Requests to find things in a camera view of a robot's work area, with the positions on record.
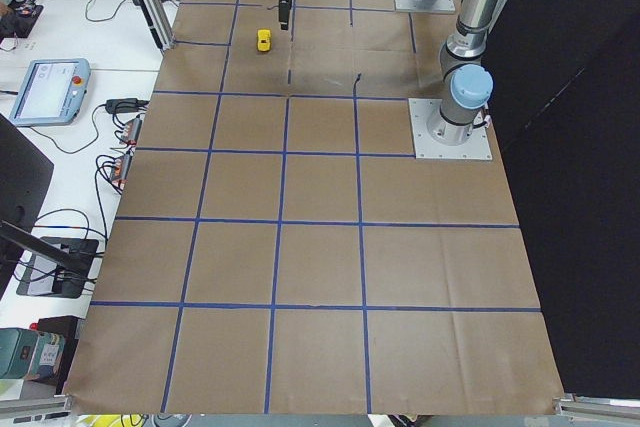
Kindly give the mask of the yellow toy beetle car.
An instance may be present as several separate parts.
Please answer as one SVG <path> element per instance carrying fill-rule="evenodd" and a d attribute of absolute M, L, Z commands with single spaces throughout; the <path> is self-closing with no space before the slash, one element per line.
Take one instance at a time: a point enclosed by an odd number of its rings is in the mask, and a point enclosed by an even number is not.
<path fill-rule="evenodd" d="M 257 40 L 256 40 L 257 50 L 259 52 L 269 52 L 272 48 L 272 33 L 270 29 L 258 29 L 257 30 Z"/>

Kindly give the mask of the black power adapter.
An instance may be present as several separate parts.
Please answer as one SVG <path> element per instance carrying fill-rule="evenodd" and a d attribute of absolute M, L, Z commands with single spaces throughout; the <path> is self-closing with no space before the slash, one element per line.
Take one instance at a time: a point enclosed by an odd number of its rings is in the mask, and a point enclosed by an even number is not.
<path fill-rule="evenodd" d="M 133 113 L 145 110 L 149 104 L 148 100 L 138 98 L 116 98 L 105 102 L 105 110 L 109 114 Z"/>

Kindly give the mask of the robot teach pendant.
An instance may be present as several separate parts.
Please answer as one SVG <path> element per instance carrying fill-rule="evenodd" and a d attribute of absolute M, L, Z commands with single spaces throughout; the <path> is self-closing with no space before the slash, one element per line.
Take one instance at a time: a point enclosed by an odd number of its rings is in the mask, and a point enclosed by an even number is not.
<path fill-rule="evenodd" d="M 78 114 L 91 76 L 84 58 L 30 63 L 9 121 L 18 127 L 70 124 Z"/>

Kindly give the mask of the black monitor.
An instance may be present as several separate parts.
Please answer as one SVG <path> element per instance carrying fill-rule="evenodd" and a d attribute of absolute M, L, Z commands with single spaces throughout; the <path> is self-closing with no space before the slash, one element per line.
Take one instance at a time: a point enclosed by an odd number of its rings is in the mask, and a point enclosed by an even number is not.
<path fill-rule="evenodd" d="M 40 253 L 73 276 L 84 278 L 92 255 L 50 248 L 31 235 L 53 175 L 54 165 L 6 118 L 1 119 L 1 287 L 12 278 L 25 250 Z"/>

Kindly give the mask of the green device box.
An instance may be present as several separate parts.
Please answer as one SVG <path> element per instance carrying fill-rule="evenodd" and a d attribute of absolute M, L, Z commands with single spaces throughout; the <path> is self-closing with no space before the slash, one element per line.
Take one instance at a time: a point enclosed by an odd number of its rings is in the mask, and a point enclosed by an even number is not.
<path fill-rule="evenodd" d="M 73 316 L 39 319 L 30 328 L 1 329 L 1 378 L 53 385 L 67 379 L 81 320 Z"/>

